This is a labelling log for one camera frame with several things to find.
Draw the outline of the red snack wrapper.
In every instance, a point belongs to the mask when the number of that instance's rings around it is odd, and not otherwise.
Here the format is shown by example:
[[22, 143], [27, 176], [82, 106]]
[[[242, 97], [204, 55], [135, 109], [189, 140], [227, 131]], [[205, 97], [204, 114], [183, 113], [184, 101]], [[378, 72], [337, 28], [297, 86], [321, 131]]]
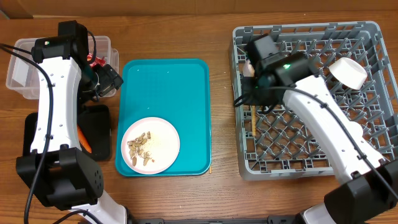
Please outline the red snack wrapper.
[[103, 67], [104, 65], [106, 65], [106, 61], [105, 61], [104, 57], [102, 57], [102, 58], [96, 57], [93, 60], [93, 54], [87, 55], [87, 61], [90, 63], [90, 67], [94, 67], [96, 65], [101, 65]]

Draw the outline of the pink bowl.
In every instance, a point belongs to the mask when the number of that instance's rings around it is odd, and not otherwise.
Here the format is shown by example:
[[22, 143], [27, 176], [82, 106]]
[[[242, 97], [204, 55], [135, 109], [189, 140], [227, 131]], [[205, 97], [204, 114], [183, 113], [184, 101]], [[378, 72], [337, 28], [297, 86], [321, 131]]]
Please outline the pink bowl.
[[249, 60], [246, 60], [245, 64], [243, 65], [243, 76], [244, 77], [254, 77], [255, 70], [251, 65]]

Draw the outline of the orange carrot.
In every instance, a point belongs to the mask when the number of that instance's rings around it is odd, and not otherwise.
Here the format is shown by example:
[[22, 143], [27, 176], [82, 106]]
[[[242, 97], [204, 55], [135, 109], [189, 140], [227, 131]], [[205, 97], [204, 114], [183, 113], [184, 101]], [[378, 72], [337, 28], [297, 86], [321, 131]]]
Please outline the orange carrot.
[[78, 139], [80, 144], [83, 146], [83, 148], [88, 152], [92, 153], [92, 149], [90, 144], [88, 143], [88, 140], [86, 139], [85, 135], [83, 134], [83, 131], [79, 126], [77, 126], [77, 133], [78, 133]]

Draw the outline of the peanut shell scraps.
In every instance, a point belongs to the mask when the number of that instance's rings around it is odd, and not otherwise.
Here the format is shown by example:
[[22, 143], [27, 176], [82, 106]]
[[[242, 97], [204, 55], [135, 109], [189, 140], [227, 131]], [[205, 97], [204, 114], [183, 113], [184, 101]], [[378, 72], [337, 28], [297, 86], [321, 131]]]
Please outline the peanut shell scraps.
[[146, 133], [142, 133], [139, 137], [127, 142], [129, 156], [132, 160], [133, 166], [137, 165], [138, 158], [143, 159], [143, 166], [146, 166], [149, 161], [155, 162], [155, 160], [151, 156], [151, 153], [148, 150], [144, 149], [148, 140], [150, 139], [151, 134], [150, 131], [148, 131]]

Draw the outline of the pink plate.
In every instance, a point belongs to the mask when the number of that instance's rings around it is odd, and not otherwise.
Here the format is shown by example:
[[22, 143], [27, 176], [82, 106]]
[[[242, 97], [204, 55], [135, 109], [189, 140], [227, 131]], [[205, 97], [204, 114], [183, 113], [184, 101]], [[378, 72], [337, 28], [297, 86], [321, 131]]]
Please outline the pink plate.
[[[133, 166], [127, 142], [148, 131], [150, 131], [151, 139], [148, 140], [144, 149], [151, 153], [155, 162], [149, 161], [146, 166], [143, 166], [143, 159], [138, 158], [137, 165]], [[122, 158], [128, 168], [138, 174], [154, 175], [165, 171], [176, 161], [179, 152], [178, 132], [171, 123], [162, 118], [149, 117], [136, 121], [128, 127], [121, 140]]]

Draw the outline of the white bowl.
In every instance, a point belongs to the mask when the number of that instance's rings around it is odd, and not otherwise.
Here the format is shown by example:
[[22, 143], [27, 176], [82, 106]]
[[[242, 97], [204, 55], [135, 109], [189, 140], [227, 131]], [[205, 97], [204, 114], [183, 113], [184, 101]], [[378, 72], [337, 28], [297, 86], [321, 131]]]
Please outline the white bowl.
[[358, 62], [347, 57], [340, 58], [331, 64], [329, 71], [343, 85], [355, 90], [359, 90], [367, 78], [365, 69]]

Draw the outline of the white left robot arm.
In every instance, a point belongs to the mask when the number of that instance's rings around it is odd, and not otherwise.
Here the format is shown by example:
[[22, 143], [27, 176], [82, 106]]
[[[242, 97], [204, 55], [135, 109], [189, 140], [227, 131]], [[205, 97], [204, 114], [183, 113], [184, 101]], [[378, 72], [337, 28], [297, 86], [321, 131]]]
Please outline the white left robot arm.
[[16, 171], [29, 198], [90, 223], [133, 223], [130, 211], [104, 190], [101, 167], [84, 153], [78, 138], [78, 111], [123, 84], [110, 65], [96, 65], [93, 34], [77, 21], [60, 22], [55, 37], [37, 39], [27, 62], [40, 78], [39, 110], [28, 154]]

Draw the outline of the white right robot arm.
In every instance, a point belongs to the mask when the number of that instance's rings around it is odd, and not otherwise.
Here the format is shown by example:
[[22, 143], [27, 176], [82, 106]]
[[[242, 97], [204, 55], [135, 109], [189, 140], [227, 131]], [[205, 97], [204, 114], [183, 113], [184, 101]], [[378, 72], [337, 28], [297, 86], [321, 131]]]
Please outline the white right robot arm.
[[289, 223], [365, 223], [397, 205], [397, 162], [363, 138], [360, 124], [336, 104], [322, 76], [301, 52], [284, 55], [267, 35], [250, 40], [242, 94], [235, 106], [291, 109], [329, 160], [339, 187], [323, 202], [288, 217]]

